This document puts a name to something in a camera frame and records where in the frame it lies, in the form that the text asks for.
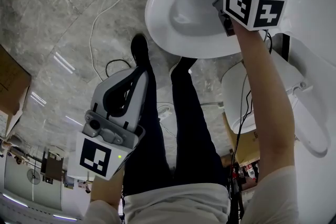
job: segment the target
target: white cube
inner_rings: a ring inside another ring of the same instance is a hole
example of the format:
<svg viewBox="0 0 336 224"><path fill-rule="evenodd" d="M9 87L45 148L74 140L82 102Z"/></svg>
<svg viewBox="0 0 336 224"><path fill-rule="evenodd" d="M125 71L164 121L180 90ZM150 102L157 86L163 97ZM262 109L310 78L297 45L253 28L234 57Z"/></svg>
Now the white cube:
<svg viewBox="0 0 336 224"><path fill-rule="evenodd" d="M287 0L223 0L223 10L250 31L279 26Z"/></svg>

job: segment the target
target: forearm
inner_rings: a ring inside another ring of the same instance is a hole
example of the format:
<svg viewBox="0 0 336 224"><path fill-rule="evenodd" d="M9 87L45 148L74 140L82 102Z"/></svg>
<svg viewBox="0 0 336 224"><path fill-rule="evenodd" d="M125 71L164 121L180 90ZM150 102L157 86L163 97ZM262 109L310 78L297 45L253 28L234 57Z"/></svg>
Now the forearm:
<svg viewBox="0 0 336 224"><path fill-rule="evenodd" d="M287 151L292 155L293 111L271 56L259 33L247 31L237 22L234 22L234 29L250 83L260 155L269 151Z"/></svg>
<svg viewBox="0 0 336 224"><path fill-rule="evenodd" d="M124 167L122 167L110 180L95 177L92 183L91 201L103 200L118 210L122 182L124 177Z"/></svg>

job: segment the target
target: white shirt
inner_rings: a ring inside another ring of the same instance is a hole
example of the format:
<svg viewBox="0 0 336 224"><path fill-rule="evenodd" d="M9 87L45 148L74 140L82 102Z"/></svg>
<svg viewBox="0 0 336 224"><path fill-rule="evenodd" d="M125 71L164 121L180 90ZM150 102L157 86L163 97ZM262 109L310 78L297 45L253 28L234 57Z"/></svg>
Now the white shirt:
<svg viewBox="0 0 336 224"><path fill-rule="evenodd" d="M218 184L189 184L147 191L125 197L129 224L226 223L230 201ZM119 224L118 212L104 201L90 204L84 223ZM266 176L257 186L241 224L298 223L294 166Z"/></svg>

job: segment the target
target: person's right arm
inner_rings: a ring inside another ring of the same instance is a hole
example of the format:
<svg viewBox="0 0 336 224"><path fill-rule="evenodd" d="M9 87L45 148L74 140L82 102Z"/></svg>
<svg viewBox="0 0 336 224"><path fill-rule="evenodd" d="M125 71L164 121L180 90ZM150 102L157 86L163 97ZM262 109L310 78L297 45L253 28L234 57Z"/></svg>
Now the person's right arm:
<svg viewBox="0 0 336 224"><path fill-rule="evenodd" d="M247 71L259 137L259 181L294 165L295 126L291 104L271 56L258 32L232 19Z"/></svg>

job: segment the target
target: foot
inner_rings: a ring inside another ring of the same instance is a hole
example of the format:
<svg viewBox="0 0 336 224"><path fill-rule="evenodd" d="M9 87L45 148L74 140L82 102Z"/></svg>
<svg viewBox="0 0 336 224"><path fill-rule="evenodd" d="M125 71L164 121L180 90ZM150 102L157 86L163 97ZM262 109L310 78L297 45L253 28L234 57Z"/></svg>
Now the foot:
<svg viewBox="0 0 336 224"><path fill-rule="evenodd" d="M170 76L181 72L189 72L196 61L197 59L181 57L180 61L169 71Z"/></svg>
<svg viewBox="0 0 336 224"><path fill-rule="evenodd" d="M136 34L133 37L131 52L137 66L147 66L150 64L147 39L144 34Z"/></svg>

